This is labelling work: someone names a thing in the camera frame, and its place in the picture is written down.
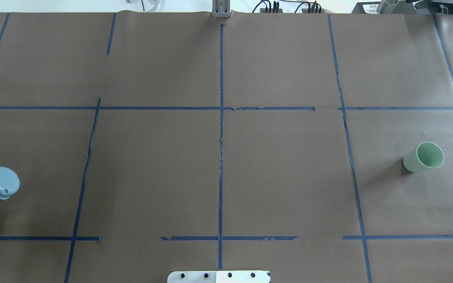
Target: metal bracket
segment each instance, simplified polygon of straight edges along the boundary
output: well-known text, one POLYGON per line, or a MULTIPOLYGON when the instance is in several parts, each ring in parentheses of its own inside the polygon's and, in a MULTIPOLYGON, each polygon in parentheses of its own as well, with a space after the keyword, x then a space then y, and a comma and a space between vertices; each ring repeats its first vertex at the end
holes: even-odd
POLYGON ((219 272, 171 272, 167 283, 270 283, 270 272, 227 270, 219 272))
POLYGON ((230 18, 230 0, 212 0, 212 17, 213 18, 230 18))

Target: black cable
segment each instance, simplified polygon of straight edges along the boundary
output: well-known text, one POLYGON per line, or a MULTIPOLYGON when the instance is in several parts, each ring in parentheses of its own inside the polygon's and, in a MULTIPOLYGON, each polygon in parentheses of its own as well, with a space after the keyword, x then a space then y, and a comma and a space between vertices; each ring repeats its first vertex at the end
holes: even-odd
POLYGON ((256 8, 257 8, 260 4, 262 4, 262 3, 265 3, 265 12, 267 12, 268 5, 267 5, 266 2, 268 2, 268 3, 270 4, 270 1, 269 1, 269 0, 261 0, 261 1, 258 3, 258 5, 256 5, 255 9, 253 9, 253 13, 256 11, 256 8))
POLYGON ((314 13, 314 9, 316 9, 316 11, 317 11, 317 6, 316 6, 317 4, 318 4, 318 2, 314 1, 314 3, 312 3, 312 8, 309 11, 307 11, 307 13, 314 13))
POLYGON ((295 13, 298 11, 298 9, 303 5, 303 4, 309 4, 309 10, 311 9, 311 3, 310 2, 302 2, 300 5, 295 10, 295 13))
POLYGON ((308 3, 309 1, 289 1, 289 0, 279 0, 282 2, 290 2, 290 3, 308 3))

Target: mounting plate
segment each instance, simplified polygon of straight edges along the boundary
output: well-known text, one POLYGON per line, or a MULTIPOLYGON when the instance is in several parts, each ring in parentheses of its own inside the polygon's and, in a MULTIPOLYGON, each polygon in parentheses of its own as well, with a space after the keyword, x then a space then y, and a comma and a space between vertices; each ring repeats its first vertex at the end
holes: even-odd
MULTIPOLYGON (((264 14, 264 13, 265 13, 265 8, 260 8, 260 13, 263 13, 263 14, 264 14)), ((278 13, 283 13, 283 11, 282 11, 281 8, 279 8, 278 13)))
POLYGON ((171 272, 167 283, 270 283, 270 272, 262 270, 222 270, 171 272))

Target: cup rim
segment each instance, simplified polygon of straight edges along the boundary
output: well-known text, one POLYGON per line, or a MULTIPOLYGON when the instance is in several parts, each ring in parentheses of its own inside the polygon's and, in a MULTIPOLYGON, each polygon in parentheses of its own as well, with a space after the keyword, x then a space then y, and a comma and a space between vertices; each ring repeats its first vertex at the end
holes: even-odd
POLYGON ((424 141, 424 142, 420 143, 420 144, 417 146, 417 148, 415 149, 415 155, 417 156, 417 160, 419 160, 419 162, 420 162, 424 167, 429 168, 429 169, 440 168, 440 167, 444 164, 444 162, 445 162, 445 154, 444 154, 444 151, 443 151, 437 144, 432 143, 432 142, 429 142, 429 141, 424 141), (442 153, 442 157, 443 157, 442 163, 441 163, 440 165, 438 165, 437 167, 430 167, 430 166, 428 166, 428 165, 425 165, 425 164, 421 161, 421 159, 419 158, 419 147, 420 147, 421 145, 425 144, 425 143, 431 143, 431 144, 434 145, 435 147, 438 147, 438 149, 439 149, 440 152, 442 153))

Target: table surface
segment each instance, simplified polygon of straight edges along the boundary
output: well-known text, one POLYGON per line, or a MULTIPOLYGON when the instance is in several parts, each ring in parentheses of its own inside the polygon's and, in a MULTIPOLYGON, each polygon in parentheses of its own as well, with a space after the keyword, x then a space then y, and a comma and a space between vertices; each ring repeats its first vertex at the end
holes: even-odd
POLYGON ((2 13, 0 165, 0 282, 448 283, 453 16, 2 13))

